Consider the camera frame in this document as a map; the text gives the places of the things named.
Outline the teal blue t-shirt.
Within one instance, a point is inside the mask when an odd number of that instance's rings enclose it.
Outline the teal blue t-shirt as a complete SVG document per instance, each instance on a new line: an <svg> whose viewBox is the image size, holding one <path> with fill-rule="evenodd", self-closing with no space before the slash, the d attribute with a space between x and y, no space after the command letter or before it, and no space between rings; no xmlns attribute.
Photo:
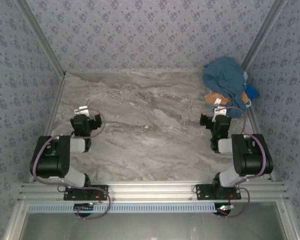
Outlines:
<svg viewBox="0 0 300 240"><path fill-rule="evenodd" d="M231 57L221 57L208 65L203 76L204 85L213 92L230 98L226 113L231 118L240 118L246 111L242 93L247 86L243 68Z"/></svg>

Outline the orange brown t-shirt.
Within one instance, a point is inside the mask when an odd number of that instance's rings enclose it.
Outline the orange brown t-shirt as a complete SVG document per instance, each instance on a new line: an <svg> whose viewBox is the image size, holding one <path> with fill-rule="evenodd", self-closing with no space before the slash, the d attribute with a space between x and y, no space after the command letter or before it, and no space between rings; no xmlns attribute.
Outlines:
<svg viewBox="0 0 300 240"><path fill-rule="evenodd" d="M243 102L245 104L248 104L249 101L250 101L250 99L248 98L247 94L244 91L241 94L241 99L243 100ZM221 105L221 106L225 106L226 104L232 102L231 98L224 97L220 93L217 93L217 92L214 92L214 91L212 91L209 94L206 94L205 95L205 100L209 104L215 104L215 105Z"/></svg>

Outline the aluminium right corner post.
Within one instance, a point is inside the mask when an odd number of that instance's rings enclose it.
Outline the aluminium right corner post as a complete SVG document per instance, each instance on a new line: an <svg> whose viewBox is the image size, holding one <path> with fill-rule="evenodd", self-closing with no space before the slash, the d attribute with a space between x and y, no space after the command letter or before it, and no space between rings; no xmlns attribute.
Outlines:
<svg viewBox="0 0 300 240"><path fill-rule="evenodd" d="M257 34L253 39L253 42L241 63L242 68L246 72L248 71L249 67L253 63L254 58L256 57L258 51L262 47L270 30L276 23L281 11L283 10L287 2L288 0L273 0L273 3L269 11L265 15L262 25L260 26L260 29L257 31Z"/></svg>

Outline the aluminium left corner post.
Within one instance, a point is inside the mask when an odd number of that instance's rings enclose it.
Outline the aluminium left corner post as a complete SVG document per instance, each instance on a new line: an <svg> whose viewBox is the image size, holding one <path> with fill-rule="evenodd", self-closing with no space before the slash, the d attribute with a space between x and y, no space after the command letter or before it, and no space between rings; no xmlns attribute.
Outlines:
<svg viewBox="0 0 300 240"><path fill-rule="evenodd" d="M35 15L33 14L31 8L29 7L26 0L14 0L16 6L21 11L25 21L27 22L28 26L31 28L33 34L35 35L37 41L39 42L40 46L42 47L45 55L49 59L50 63L52 64L54 70L57 74L63 78L65 73L64 70L54 53L47 37L45 36L43 30L41 29Z"/></svg>

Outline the light blue plastic basket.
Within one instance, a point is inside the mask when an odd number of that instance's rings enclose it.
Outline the light blue plastic basket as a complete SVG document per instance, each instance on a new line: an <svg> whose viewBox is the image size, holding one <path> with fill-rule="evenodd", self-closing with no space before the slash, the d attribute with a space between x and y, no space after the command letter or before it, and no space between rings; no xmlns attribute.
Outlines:
<svg viewBox="0 0 300 240"><path fill-rule="evenodd" d="M251 106L251 100L249 100L249 103L245 104L246 105L246 108L249 108ZM218 106L222 106L222 105L217 105L217 104L211 104L211 107L214 109Z"/></svg>

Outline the aluminium corner post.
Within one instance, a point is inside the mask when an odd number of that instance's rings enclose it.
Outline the aluminium corner post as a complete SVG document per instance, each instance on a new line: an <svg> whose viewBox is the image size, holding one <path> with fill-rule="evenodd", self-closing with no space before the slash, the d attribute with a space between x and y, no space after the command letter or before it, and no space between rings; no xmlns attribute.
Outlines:
<svg viewBox="0 0 300 240"><path fill-rule="evenodd" d="M45 55L49 59L50 63L52 64L54 70L57 74L63 78L65 73L64 70L54 53L47 37L45 36L43 30L41 29L35 15L33 14L31 8L29 7L26 0L14 0L16 6L21 11L25 21L27 22L28 26L31 28L33 34L35 35L37 41L39 42L40 46L42 47Z"/></svg>
<svg viewBox="0 0 300 240"><path fill-rule="evenodd" d="M256 57L258 51L262 47L270 30L276 23L281 11L283 10L287 2L288 0L273 0L273 3L269 11L265 15L262 25L260 26L260 29L257 31L257 34L253 39L253 42L241 63L242 68L246 72L248 71L249 67L253 63L254 58Z"/></svg>

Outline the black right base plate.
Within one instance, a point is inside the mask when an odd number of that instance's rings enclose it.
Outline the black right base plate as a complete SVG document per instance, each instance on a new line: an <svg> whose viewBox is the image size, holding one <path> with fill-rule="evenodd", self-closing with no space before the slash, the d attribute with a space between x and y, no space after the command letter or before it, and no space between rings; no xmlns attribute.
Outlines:
<svg viewBox="0 0 300 240"><path fill-rule="evenodd" d="M197 200L241 200L241 193L234 187L213 186L212 184L197 184L195 186Z"/></svg>

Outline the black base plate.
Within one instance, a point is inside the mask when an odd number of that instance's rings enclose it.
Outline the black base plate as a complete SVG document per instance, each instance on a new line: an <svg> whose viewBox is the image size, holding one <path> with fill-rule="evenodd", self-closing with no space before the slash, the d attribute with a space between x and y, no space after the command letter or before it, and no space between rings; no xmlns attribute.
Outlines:
<svg viewBox="0 0 300 240"><path fill-rule="evenodd" d="M109 186L105 184L92 185L93 189L65 188L64 201L106 201Z"/></svg>
<svg viewBox="0 0 300 240"><path fill-rule="evenodd" d="M213 186L212 184L197 184L195 186L197 200L241 200L241 193L234 187Z"/></svg>

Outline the grey metal lower panel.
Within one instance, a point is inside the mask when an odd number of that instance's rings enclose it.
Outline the grey metal lower panel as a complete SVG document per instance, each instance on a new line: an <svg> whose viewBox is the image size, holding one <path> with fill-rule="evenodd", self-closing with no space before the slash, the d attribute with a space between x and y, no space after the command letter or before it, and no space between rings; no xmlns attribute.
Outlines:
<svg viewBox="0 0 300 240"><path fill-rule="evenodd" d="M18 204L3 240L300 240L288 206L254 202L235 218L213 213L109 213L78 219L64 204Z"/></svg>

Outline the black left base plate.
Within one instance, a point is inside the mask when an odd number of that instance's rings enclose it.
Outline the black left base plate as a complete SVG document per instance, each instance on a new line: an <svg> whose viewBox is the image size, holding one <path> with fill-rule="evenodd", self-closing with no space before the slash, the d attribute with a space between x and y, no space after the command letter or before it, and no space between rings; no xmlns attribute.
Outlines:
<svg viewBox="0 0 300 240"><path fill-rule="evenodd" d="M65 188L64 201L106 201L109 186L105 184L92 185L93 189Z"/></svg>

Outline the royal blue t-shirt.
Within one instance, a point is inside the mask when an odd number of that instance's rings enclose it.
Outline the royal blue t-shirt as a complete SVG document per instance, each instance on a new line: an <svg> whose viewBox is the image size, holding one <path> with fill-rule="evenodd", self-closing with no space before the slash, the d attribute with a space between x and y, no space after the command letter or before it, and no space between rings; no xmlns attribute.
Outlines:
<svg viewBox="0 0 300 240"><path fill-rule="evenodd" d="M258 90L252 84L246 85L245 93L251 101L259 97Z"/></svg>

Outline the aluminium back rail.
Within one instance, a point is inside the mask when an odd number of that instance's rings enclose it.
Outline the aluminium back rail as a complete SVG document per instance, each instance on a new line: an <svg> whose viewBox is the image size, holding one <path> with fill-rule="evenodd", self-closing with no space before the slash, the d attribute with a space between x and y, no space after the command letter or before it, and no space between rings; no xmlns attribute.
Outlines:
<svg viewBox="0 0 300 240"><path fill-rule="evenodd" d="M110 74L110 73L131 73L131 74L140 74L140 73L203 73L204 69L110 69L110 70L68 70L66 73L72 75L82 75L82 74Z"/></svg>

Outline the aluminium left side rail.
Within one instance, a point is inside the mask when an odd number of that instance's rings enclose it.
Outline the aluminium left side rail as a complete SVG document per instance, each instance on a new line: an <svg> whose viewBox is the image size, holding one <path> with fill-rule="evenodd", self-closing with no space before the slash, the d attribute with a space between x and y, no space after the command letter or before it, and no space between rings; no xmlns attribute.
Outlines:
<svg viewBox="0 0 300 240"><path fill-rule="evenodd" d="M37 164L39 163L41 155L44 152L44 150L47 148L48 144L54 138L57 137L57 135L54 136L54 135L51 135L51 133L52 133L52 130L53 130L53 124L55 122L56 114L57 114L57 111L58 111L58 107L59 107L59 104L60 104L60 100L61 100L61 97L62 97L62 93L63 93L65 83L66 83L66 78L65 78L65 76L63 76L60 80L59 85L58 85L56 96L54 98L54 102L53 102L53 104L51 106L51 109L50 109L50 115L49 115L49 118L48 118L48 121L47 121L47 125L46 125L46 128L45 128L43 138L38 139L39 146L35 147L34 153L35 153L36 157L34 158L34 161L33 161L33 168L32 168L33 175L31 175L30 179L29 179L29 183L31 183L31 184L35 183L37 181L39 181L40 183L42 182L41 180L38 179L38 176L36 174Z"/></svg>

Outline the aluminium front frame rail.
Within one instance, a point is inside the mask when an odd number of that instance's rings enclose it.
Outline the aluminium front frame rail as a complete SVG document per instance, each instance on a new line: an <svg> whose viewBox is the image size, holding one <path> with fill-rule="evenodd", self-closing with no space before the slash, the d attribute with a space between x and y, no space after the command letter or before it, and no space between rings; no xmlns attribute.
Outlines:
<svg viewBox="0 0 300 240"><path fill-rule="evenodd" d="M107 182L109 195L115 203L187 203L196 202L195 181L122 181ZM289 201L291 197L284 182L250 180L240 185L250 193L251 202ZM29 203L54 203L63 200L55 186L24 183L17 200Z"/></svg>

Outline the white bracket on left gripper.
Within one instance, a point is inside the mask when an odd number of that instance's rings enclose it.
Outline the white bracket on left gripper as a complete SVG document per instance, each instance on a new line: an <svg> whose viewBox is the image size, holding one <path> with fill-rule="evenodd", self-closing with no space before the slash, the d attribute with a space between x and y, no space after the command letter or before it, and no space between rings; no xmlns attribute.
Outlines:
<svg viewBox="0 0 300 240"><path fill-rule="evenodd" d="M75 115L86 115L89 116L89 108L87 106L80 106L78 109L74 110Z"/></svg>

